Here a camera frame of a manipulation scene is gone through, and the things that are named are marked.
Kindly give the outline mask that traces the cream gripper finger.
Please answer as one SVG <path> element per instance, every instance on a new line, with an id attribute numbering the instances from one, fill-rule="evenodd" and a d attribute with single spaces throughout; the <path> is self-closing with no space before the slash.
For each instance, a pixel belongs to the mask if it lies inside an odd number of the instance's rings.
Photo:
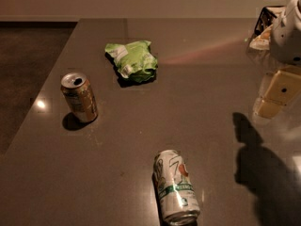
<path id="1" fill-rule="evenodd" d="M 274 73 L 266 73 L 261 81 L 259 97 L 253 106 L 254 114 L 273 119 L 300 92 L 300 67 L 288 65 Z"/>

